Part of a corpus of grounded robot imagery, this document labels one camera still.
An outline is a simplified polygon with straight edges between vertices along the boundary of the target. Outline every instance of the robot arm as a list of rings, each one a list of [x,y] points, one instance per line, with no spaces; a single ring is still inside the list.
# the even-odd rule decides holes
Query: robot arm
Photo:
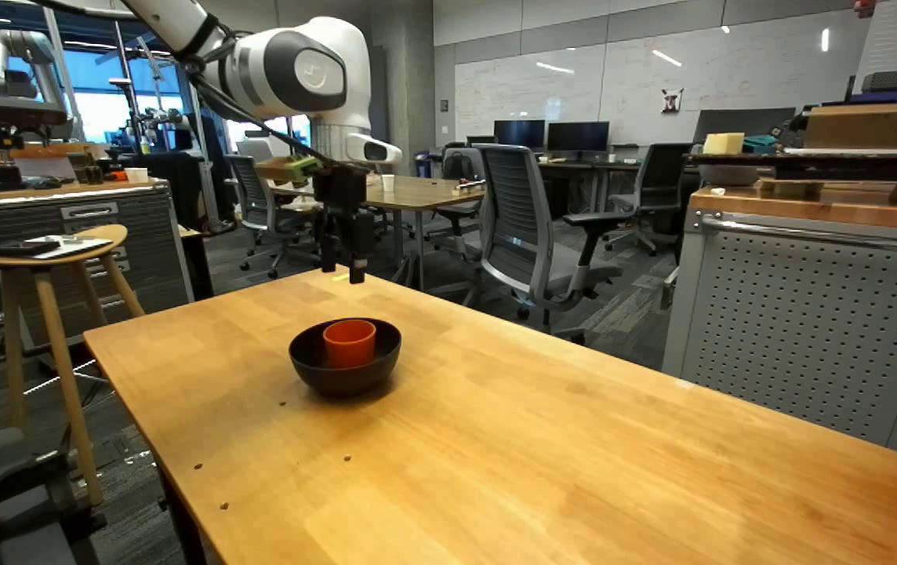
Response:
[[[308,114],[314,150],[340,162],[395,162],[399,146],[370,137],[370,61],[364,35],[343,19],[231,39],[194,0],[125,0],[184,64],[204,92],[220,92],[239,118]]]

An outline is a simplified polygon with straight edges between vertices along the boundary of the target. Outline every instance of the red cup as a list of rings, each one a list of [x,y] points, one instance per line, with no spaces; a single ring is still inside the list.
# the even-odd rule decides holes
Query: red cup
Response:
[[[376,324],[370,321],[334,321],[322,331],[328,367],[361,367],[376,358]]]

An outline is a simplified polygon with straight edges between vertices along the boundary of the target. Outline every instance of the black bowl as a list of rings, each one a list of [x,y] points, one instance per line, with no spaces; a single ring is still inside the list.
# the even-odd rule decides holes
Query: black bowl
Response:
[[[322,331],[334,321],[317,324],[305,334],[299,334],[289,344],[292,363],[299,376],[320,397],[361,397],[368,390],[376,390],[390,379],[395,358],[399,358],[399,331],[387,321],[376,324],[376,358],[361,367],[325,367],[322,356]]]

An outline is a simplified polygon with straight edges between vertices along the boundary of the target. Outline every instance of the floor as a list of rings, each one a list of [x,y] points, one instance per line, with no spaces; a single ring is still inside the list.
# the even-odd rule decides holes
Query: floor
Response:
[[[561,239],[567,246],[581,242],[581,236],[572,230],[565,230]],[[252,271],[239,271],[249,249],[249,232],[240,230],[223,232],[207,239],[204,246],[217,296],[265,281],[271,246],[262,246],[262,251],[255,255]],[[451,255],[451,249],[456,249],[451,242],[443,242],[440,251],[426,255],[426,287],[432,289],[456,287],[456,293],[446,293],[446,297],[462,301],[464,289],[457,281],[467,264],[462,255]],[[617,264],[622,277],[613,277],[607,287],[598,287],[598,297],[581,301],[575,312],[555,318],[555,334],[581,331],[582,343],[591,347],[658,367],[668,326],[668,312],[660,307],[664,303],[660,278],[673,267],[672,255],[647,255],[634,236],[623,236],[607,249],[598,249],[596,261]],[[292,249],[278,264],[278,277],[305,271],[314,271],[314,257],[308,255],[308,249]],[[370,261],[370,277],[391,277],[391,272],[395,272],[395,249],[387,239],[376,246],[376,255]],[[513,324],[530,324],[518,321],[518,307],[508,301],[508,296],[491,293],[488,287],[473,301],[473,307]],[[46,372],[50,370],[45,358],[29,358],[31,379],[45,379]],[[104,565],[181,563],[173,523],[160,504],[163,490],[154,471],[154,459],[138,431],[131,427],[115,393],[104,382],[80,382],[80,397],[104,483],[104,504],[96,507],[104,526],[96,526],[83,547]],[[29,400],[29,420],[31,420],[29,443],[34,451],[50,451],[65,446],[65,420],[58,411],[56,385],[46,385]],[[3,370],[0,370],[0,424],[3,424]]]

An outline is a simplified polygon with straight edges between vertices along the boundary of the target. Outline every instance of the stool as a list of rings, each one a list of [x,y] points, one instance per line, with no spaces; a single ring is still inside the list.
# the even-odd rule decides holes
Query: stool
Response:
[[[19,297],[23,297],[23,287],[19,287],[19,272],[31,272],[34,278],[34,296],[42,303],[42,318],[45,318],[45,331],[46,331],[46,343],[50,343],[50,356],[56,363],[56,379],[64,390],[64,409],[68,417],[68,431],[72,431],[72,446],[74,446],[74,465],[77,475],[83,478],[87,487],[87,499],[92,504],[99,504],[99,483],[96,483],[96,462],[92,451],[92,437],[83,427],[83,411],[80,411],[80,400],[77,400],[77,385],[72,376],[72,356],[68,356],[68,343],[65,343],[65,326],[64,326],[64,315],[58,315],[58,301],[54,293],[54,271],[74,271],[74,278],[80,287],[80,296],[93,315],[96,324],[107,324],[99,301],[96,301],[96,289],[92,281],[87,272],[87,261],[99,261],[115,296],[123,297],[125,312],[131,318],[142,318],[142,303],[129,287],[129,278],[123,277],[123,271],[112,261],[112,251],[129,239],[129,230],[112,222],[112,226],[93,226],[83,232],[74,232],[80,239],[107,239],[96,249],[87,251],[74,251],[74,255],[64,255],[64,257],[0,257],[0,289],[3,289],[3,334],[6,334],[6,415],[11,427],[25,431],[25,372],[23,372],[23,312],[19,312]]]

